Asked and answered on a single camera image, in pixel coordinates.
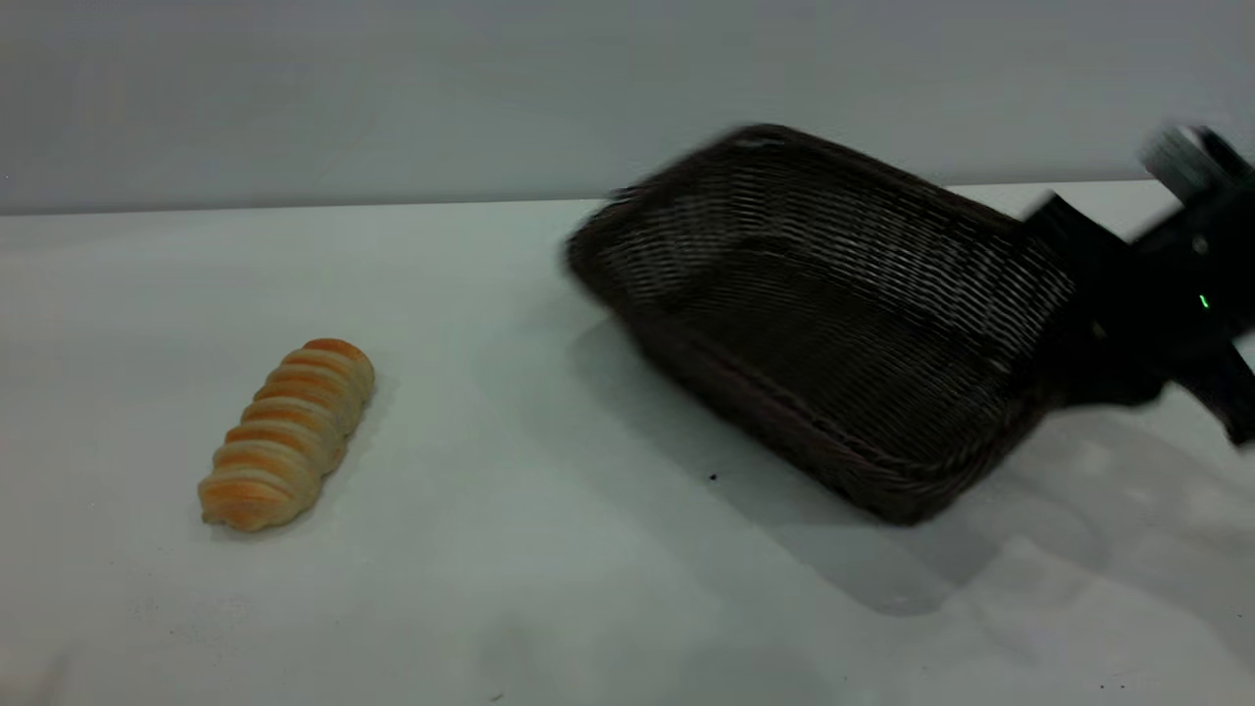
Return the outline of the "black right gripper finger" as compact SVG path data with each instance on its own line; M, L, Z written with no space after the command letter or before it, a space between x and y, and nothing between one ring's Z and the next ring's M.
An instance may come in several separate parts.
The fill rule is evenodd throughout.
M1023 218L1023 232L1044 245L1076 285L1094 285L1121 261L1130 243L1076 209L1062 196L1048 196Z

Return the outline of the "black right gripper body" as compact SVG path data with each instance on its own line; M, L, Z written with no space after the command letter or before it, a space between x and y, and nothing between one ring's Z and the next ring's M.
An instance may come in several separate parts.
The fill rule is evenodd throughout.
M1050 324L1049 384L1063 408L1137 408L1168 382L1237 408L1236 340L1237 213L1178 211L1076 285Z

